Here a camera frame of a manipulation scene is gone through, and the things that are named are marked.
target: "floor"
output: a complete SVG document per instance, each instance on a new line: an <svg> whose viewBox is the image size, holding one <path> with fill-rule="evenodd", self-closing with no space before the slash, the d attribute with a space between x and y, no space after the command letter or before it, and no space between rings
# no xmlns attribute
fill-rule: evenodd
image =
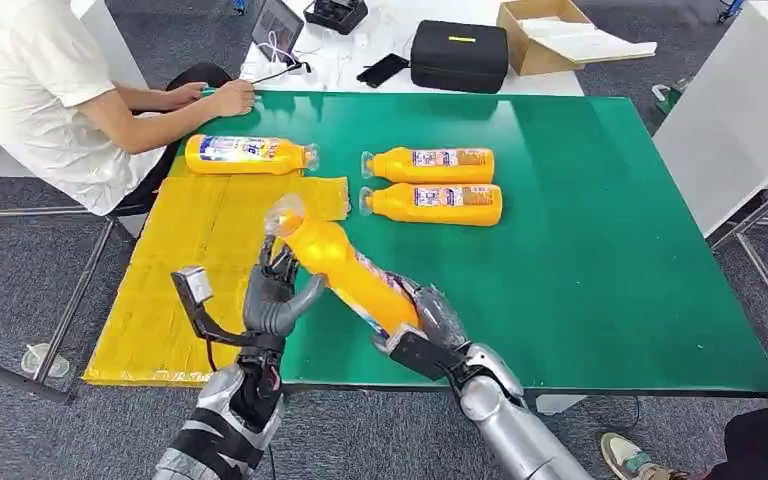
<svg viewBox="0 0 768 480"><path fill-rule="evenodd" d="M239 70L251 18L233 16L227 3L108 0L155 86L200 60ZM651 85L692 75L727 28L714 21L717 0L578 3L611 33L660 43L652 59L592 65L579 74L587 94L631 97L650 131L661 121L651 108ZM68 202L38 180L0 179L0 207ZM0 364L18 369L25 344L47 339L100 228L94 218L0 219ZM768 261L768 228L750 237ZM115 232L67 336L63 354L75 368L53 385L70 386L72 404L55 405L0 386L0 480L149 477L192 408L195 390L91 387L74 377L86 365L132 248L127 235ZM736 245L726 247L718 260L768 353L768 293ZM656 461L702 471L724 458L725 423L765 403L589 397L545 420L601 479L610 478L598 453L602 431L624 431ZM503 478L446 393L293 394L273 446L279 479ZM256 478L272 474L267 461Z"/></svg>

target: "sneaker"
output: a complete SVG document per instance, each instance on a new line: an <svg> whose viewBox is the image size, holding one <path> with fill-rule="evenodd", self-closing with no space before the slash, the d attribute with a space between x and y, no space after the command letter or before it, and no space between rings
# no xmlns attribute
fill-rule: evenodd
<svg viewBox="0 0 768 480"><path fill-rule="evenodd" d="M649 455L628 439L616 433L602 435L599 442L605 462L620 480L682 480L684 472L652 463Z"/></svg>

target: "chair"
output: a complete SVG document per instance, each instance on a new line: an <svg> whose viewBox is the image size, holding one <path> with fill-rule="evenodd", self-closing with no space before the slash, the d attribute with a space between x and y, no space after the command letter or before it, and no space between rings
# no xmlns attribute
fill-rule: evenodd
<svg viewBox="0 0 768 480"><path fill-rule="evenodd" d="M57 352L60 350L60 346L63 343L63 338L66 336L66 332L69 326L72 324L72 320L75 317L75 312L80 305L81 300L86 293L87 286L95 273L95 268L98 265L101 253L104 250L107 241L110 239L110 234L113 231L114 226L118 225L123 230L125 229L119 221L119 217L126 217L131 215L138 215L147 213L151 210L153 202L128 205L125 207L117 208L105 217L104 227L101 230L98 238L93 245L92 252L84 264L84 269L81 272L81 276L78 278L78 283L72 290L72 296L69 298L69 302L66 304L66 308L60 316L60 321L57 323L57 327L54 329L54 333L51 336L49 342L48 353L42 360L40 368L34 374L33 378L28 378L11 370L8 370L0 366L0 382L10 385L19 390L23 390L41 398L47 400L53 400L56 402L66 403L69 399L68 391L60 391L45 384L45 380L48 378L48 372L51 369L52 363L57 356ZM68 206L68 207L36 207L36 208L10 208L0 209L0 217L38 217L38 216L63 216L63 215L92 215L85 208L81 206Z"/></svg>

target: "green table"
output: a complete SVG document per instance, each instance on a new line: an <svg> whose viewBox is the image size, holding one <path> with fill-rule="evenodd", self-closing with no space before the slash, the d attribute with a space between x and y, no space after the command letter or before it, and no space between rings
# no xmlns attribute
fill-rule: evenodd
<svg viewBox="0 0 768 480"><path fill-rule="evenodd" d="M528 388L768 392L768 360L632 104L623 98L263 92L200 133L316 142L316 175L364 150L489 147L504 194L493 228L363 217L343 227L380 267L434 283L472 340ZM331 293L288 339L285 382L433 386L378 353Z"/></svg>

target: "human hand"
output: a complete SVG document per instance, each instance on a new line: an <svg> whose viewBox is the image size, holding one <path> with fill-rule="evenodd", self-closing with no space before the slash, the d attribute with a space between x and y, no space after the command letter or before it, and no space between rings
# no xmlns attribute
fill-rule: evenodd
<svg viewBox="0 0 768 480"><path fill-rule="evenodd" d="M169 110L178 110L201 98L201 91L207 88L205 82L192 82L182 85L175 90L164 92Z"/></svg>
<svg viewBox="0 0 768 480"><path fill-rule="evenodd" d="M243 322L247 331L287 336L299 316L322 295L327 282L324 275L314 275L296 295L294 284L299 261L286 245L271 258L274 244L275 237L267 235L258 263L249 275Z"/></svg>
<svg viewBox="0 0 768 480"><path fill-rule="evenodd" d="M245 115L254 105L254 87L245 80L232 80L216 89L205 101L211 102L217 117Z"/></svg>

